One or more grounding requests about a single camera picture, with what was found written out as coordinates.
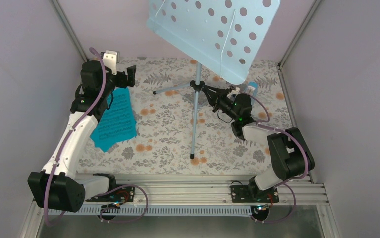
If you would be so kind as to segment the blue metronome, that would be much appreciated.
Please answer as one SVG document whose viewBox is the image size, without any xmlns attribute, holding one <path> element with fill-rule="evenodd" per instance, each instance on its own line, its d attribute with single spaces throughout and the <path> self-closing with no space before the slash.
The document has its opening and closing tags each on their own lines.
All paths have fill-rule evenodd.
<svg viewBox="0 0 380 238">
<path fill-rule="evenodd" d="M 258 88 L 259 88 L 259 86 L 257 83 L 249 82 L 246 89 L 245 89 L 245 93 L 256 97 L 257 92 L 258 92 Z"/>
</svg>

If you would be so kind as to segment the blue sheet music pages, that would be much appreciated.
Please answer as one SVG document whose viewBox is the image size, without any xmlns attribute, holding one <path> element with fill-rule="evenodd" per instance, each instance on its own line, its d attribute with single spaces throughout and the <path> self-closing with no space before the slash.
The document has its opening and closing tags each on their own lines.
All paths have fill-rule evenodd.
<svg viewBox="0 0 380 238">
<path fill-rule="evenodd" d="M 136 120 L 129 89 L 117 88 L 113 91 L 113 97 L 109 99 L 113 99 L 113 103 L 110 109 L 104 111 L 94 131 L 114 133 L 116 143 L 134 138 L 137 135 Z"/>
</svg>

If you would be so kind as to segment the light blue music stand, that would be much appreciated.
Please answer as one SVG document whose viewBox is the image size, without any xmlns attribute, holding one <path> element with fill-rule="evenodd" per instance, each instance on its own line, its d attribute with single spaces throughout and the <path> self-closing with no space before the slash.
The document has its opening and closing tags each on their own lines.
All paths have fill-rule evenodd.
<svg viewBox="0 0 380 238">
<path fill-rule="evenodd" d="M 196 60 L 194 90 L 245 82 L 280 7 L 278 0 L 151 0 L 147 26 Z"/>
</svg>

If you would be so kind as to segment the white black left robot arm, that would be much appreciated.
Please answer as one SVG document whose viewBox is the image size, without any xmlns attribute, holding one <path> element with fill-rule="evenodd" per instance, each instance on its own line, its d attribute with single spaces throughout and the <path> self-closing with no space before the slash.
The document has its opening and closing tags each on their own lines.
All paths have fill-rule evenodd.
<svg viewBox="0 0 380 238">
<path fill-rule="evenodd" d="M 40 208 L 63 212 L 77 212 L 84 201 L 100 196 L 106 201 L 117 196 L 117 186 L 113 175 L 96 173 L 89 179 L 76 181 L 76 170 L 86 141 L 100 122 L 104 111 L 109 110 L 116 88 L 135 85 L 136 66 L 126 71 L 113 71 L 101 67 L 99 61 L 82 64 L 81 84 L 75 91 L 70 116 L 63 136 L 39 172 L 31 172 L 27 183 L 33 198 Z"/>
</svg>

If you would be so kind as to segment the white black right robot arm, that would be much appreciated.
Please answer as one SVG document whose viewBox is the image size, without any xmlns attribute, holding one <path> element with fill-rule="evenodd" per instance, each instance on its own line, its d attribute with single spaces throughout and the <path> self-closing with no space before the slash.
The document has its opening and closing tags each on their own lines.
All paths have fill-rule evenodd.
<svg viewBox="0 0 380 238">
<path fill-rule="evenodd" d="M 253 95 L 237 93 L 235 87 L 220 89 L 203 86 L 213 112 L 221 111 L 231 118 L 234 135 L 244 141 L 266 142 L 271 167 L 250 179 L 249 198 L 260 202 L 267 195 L 267 189 L 277 187 L 292 179 L 302 179 L 315 167 L 314 158 L 301 131 L 292 127 L 286 130 L 268 126 L 270 115 L 265 111 L 265 120 L 254 120 Z"/>
</svg>

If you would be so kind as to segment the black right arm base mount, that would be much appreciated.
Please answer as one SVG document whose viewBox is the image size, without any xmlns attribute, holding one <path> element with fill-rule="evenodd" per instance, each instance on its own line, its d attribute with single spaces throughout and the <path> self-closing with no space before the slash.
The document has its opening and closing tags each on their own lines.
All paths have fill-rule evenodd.
<svg viewBox="0 0 380 238">
<path fill-rule="evenodd" d="M 277 188 L 258 190 L 251 185 L 231 185 L 231 198 L 233 203 L 278 203 Z"/>
</svg>

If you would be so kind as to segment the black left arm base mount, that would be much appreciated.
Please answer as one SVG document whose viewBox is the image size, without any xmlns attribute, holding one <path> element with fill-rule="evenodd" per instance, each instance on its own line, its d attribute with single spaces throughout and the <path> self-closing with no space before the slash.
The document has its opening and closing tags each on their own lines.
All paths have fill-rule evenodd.
<svg viewBox="0 0 380 238">
<path fill-rule="evenodd" d="M 96 196 L 87 200 L 87 202 L 108 202 L 108 203 L 127 203 L 133 202 L 135 188 L 134 187 L 125 187 L 115 192 L 112 192 L 104 196 Z"/>
</svg>

